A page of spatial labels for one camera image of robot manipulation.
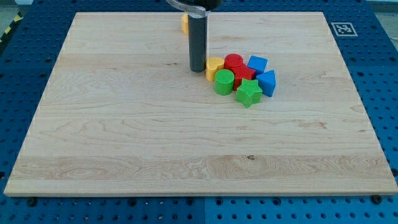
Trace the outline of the black robot arm flange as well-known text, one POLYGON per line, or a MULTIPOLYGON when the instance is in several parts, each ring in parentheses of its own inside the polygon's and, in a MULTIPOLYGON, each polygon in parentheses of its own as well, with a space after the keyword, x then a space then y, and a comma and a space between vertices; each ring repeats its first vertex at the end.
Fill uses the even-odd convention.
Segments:
POLYGON ((173 8, 193 14, 197 17, 206 17, 212 10, 223 2, 222 0, 165 0, 173 8))

